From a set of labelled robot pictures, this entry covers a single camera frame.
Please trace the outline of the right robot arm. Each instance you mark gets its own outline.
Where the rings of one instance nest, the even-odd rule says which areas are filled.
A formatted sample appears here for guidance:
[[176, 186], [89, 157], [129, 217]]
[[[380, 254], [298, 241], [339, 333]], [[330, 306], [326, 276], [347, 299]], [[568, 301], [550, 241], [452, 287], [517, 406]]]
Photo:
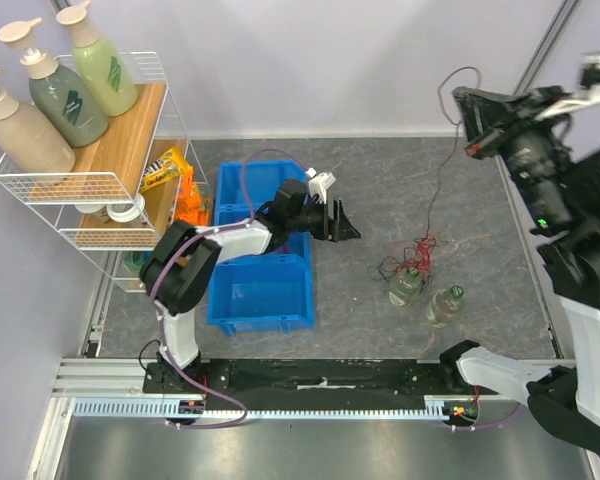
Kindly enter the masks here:
[[442, 353], [438, 381], [483, 387], [527, 407], [549, 434], [600, 455], [600, 148], [574, 160], [554, 133], [579, 96], [559, 86], [511, 96], [458, 87], [454, 101], [474, 159], [499, 157], [515, 184], [573, 339], [571, 367], [538, 367], [466, 340]]

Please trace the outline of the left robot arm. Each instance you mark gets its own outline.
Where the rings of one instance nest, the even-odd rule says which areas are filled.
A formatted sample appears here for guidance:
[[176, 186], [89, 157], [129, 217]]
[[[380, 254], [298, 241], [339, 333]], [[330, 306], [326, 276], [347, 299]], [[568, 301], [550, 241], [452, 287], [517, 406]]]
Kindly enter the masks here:
[[159, 322], [158, 363], [176, 392], [191, 392], [199, 382], [195, 309], [218, 264], [269, 254], [293, 233], [307, 232], [330, 242], [361, 237], [345, 215], [342, 200], [329, 198], [330, 183], [323, 177], [309, 183], [284, 181], [259, 208], [248, 203], [248, 217], [238, 222], [197, 227], [178, 220], [154, 247], [141, 267], [140, 280]]

